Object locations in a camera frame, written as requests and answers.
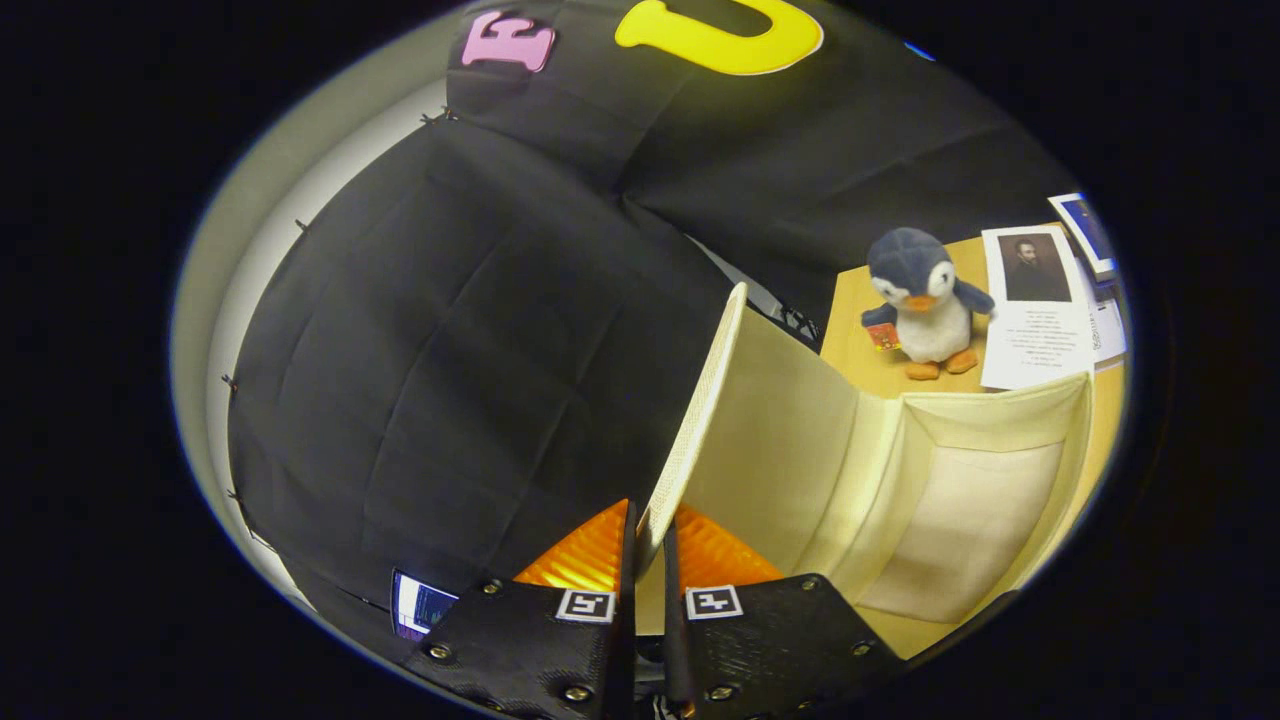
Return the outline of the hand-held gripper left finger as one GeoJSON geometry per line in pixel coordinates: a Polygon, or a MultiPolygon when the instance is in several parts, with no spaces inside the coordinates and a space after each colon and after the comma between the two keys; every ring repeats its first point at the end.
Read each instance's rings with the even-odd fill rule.
{"type": "Polygon", "coordinates": [[[407,656],[433,691],[493,717],[634,715],[637,506],[621,500],[513,578],[466,589],[407,656]]]}

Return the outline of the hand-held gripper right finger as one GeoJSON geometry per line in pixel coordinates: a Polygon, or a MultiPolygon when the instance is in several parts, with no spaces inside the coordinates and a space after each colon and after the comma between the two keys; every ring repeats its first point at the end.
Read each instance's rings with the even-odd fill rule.
{"type": "Polygon", "coordinates": [[[826,575],[783,574],[696,509],[676,510],[663,551],[676,719],[819,719],[906,670],[826,575]]]}

